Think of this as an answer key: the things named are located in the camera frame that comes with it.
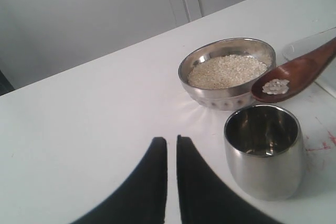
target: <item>spoon bowl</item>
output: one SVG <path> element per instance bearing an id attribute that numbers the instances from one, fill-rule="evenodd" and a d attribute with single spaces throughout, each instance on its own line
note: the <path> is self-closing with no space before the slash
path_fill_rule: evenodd
<path id="1" fill-rule="evenodd" d="M 321 47 L 267 72 L 261 76 L 251 88 L 252 96 L 263 103 L 277 103 L 294 97 L 323 72 L 336 57 L 336 38 Z M 289 90 L 285 94 L 263 93 L 263 86 L 273 80 L 288 80 Z"/>

